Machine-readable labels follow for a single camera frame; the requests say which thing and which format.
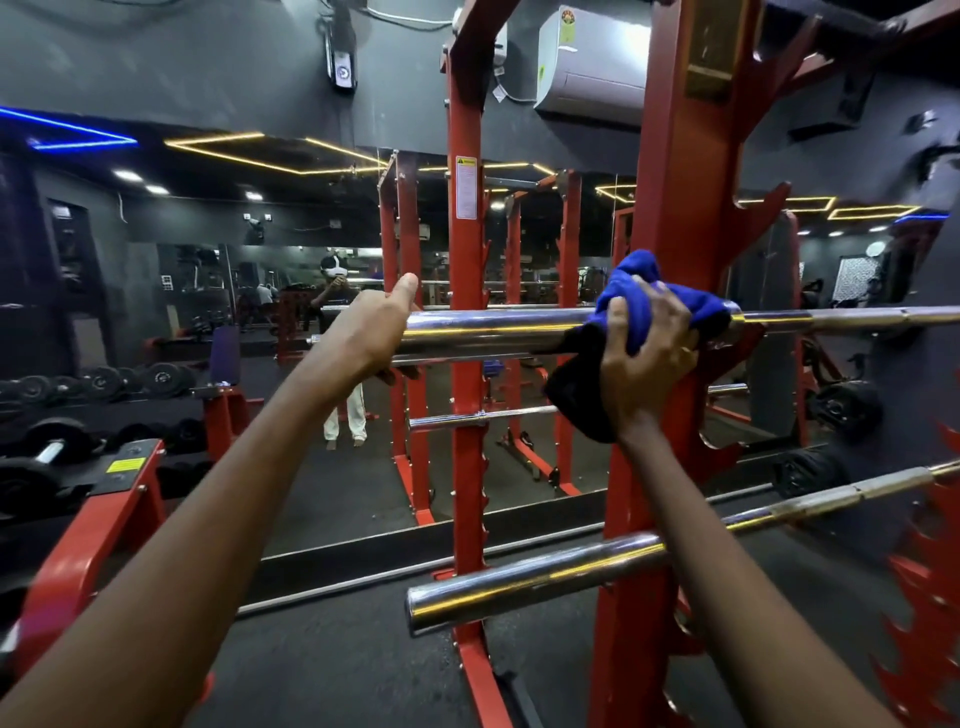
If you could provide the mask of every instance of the white pants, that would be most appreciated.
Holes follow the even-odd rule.
[[[367,409],[363,403],[363,384],[357,384],[347,397],[347,423],[354,440],[367,439]],[[324,423],[324,439],[336,440],[340,436],[340,414],[336,408]]]

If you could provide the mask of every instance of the metal bar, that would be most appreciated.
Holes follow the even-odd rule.
[[[960,460],[932,468],[911,468],[752,508],[727,516],[723,522],[730,531],[749,533],[848,508],[870,498],[932,485],[939,477],[958,473]],[[418,637],[607,584],[662,564],[665,557],[666,547],[660,535],[641,531],[523,559],[407,590],[407,622],[411,634]]]
[[[746,384],[715,384],[707,389],[707,396],[712,398],[746,396],[748,394],[750,394],[750,387]],[[440,429],[485,425],[493,420],[509,420],[513,417],[556,413],[557,408],[555,406],[544,404],[537,407],[500,409],[493,412],[480,410],[472,415],[434,415],[432,417],[410,418],[408,426],[411,432],[434,432]]]
[[[729,493],[723,493],[719,496],[711,496],[707,498],[708,503],[724,503],[729,500],[737,500],[742,497],[750,496],[760,496],[764,493],[768,493],[773,490],[773,483],[764,483],[763,485],[756,485],[751,488],[744,488],[739,491],[731,491]],[[550,544],[557,544],[562,541],[569,541],[570,539],[577,539],[583,536],[591,536],[594,533],[600,533],[603,530],[603,522],[599,523],[588,523],[587,525],[576,526],[575,528],[568,528],[563,531],[554,531],[553,533],[544,533],[541,536],[533,536],[529,539],[521,539],[520,541],[511,541],[508,544],[500,544],[498,546],[489,546],[484,549],[484,558],[493,558],[497,556],[509,556],[513,553],[518,553],[520,551],[526,551],[531,548],[537,548],[540,546],[549,546]],[[276,559],[282,558],[284,555],[289,554],[279,554],[278,556],[268,556],[267,559]],[[336,584],[327,584],[323,587],[318,587],[317,589],[308,589],[303,592],[295,592],[293,594],[276,596],[272,599],[264,599],[263,601],[251,602],[250,604],[244,604],[237,610],[237,618],[243,617],[253,617],[254,615],[263,614],[264,612],[270,612],[274,609],[281,609],[283,607],[290,607],[295,604],[302,604],[306,601],[313,601],[314,599],[320,599],[326,596],[334,596],[337,594],[342,594],[344,592],[353,592],[360,589],[367,589],[369,587],[378,586],[380,584],[387,584],[391,581],[397,581],[398,579],[404,579],[410,576],[418,576],[422,573],[429,573],[430,571],[437,571],[443,569],[449,569],[453,566],[453,557],[446,556],[442,559],[434,559],[432,561],[424,561],[419,564],[412,564],[408,567],[401,567],[399,569],[391,569],[389,571],[380,571],[378,573],[369,574],[367,576],[360,576],[355,579],[348,579],[347,581],[340,581]]]
[[[768,334],[843,334],[960,324],[960,306],[741,312],[728,302],[728,308],[732,312],[730,338],[751,324],[764,326]],[[561,346],[564,335],[585,323],[592,312],[591,307],[416,312],[407,322],[394,364],[569,353]]]

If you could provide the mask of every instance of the hand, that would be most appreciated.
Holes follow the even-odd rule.
[[[658,281],[634,280],[650,299],[653,320],[647,340],[636,356],[627,354],[627,302],[613,299],[607,310],[607,348],[600,365],[600,394],[614,432],[637,416],[660,421],[673,385],[696,365],[699,339],[690,330],[690,311]]]
[[[399,346],[407,318],[416,310],[417,277],[408,273],[389,294],[362,291],[333,321],[320,341],[298,366],[318,384],[333,384],[345,397],[369,376],[393,383],[390,362]],[[401,371],[416,376],[416,368]]]

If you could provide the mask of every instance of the blue towel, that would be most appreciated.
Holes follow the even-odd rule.
[[[564,339],[564,348],[576,352],[576,355],[559,366],[543,387],[543,393],[574,426],[601,443],[616,440],[600,398],[600,362],[607,346],[607,308],[610,301],[617,297],[627,301],[630,316],[627,334],[629,354],[639,351],[650,331],[650,300],[633,276],[640,276],[651,283],[660,280],[660,270],[652,253],[631,253],[611,273],[610,282],[597,299],[596,311],[586,324],[571,331]],[[724,302],[713,294],[674,283],[667,283],[667,286],[690,309],[690,327],[700,331],[701,343],[720,335],[730,325],[730,312]]]
[[[627,353],[630,355],[640,351],[643,342],[647,340],[651,322],[650,300],[643,289],[634,282],[633,276],[640,276],[648,283],[660,280],[660,268],[657,267],[657,259],[650,251],[635,251],[623,259],[623,262],[613,270],[610,275],[610,282],[607,283],[607,287],[597,298],[596,311],[587,319],[588,324],[595,324],[606,331],[607,307],[610,305],[610,301],[617,297],[626,299],[630,314],[630,331],[627,334]],[[730,323],[730,315],[727,314],[723,326],[717,330],[717,324],[720,322],[716,317],[722,317],[723,314],[727,313],[727,308],[723,301],[712,293],[705,293],[676,283],[667,283],[667,288],[673,291],[690,309],[692,314],[690,328],[700,330],[702,335],[712,333],[712,336],[716,336]]]

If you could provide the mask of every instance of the sticker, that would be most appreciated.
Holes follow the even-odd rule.
[[[114,460],[107,468],[108,473],[127,473],[128,471],[138,471],[147,462],[145,457],[130,457],[126,460]]]
[[[457,219],[477,219],[477,158],[457,157]]]
[[[573,45],[577,37],[577,18],[570,8],[560,13],[560,44]]]

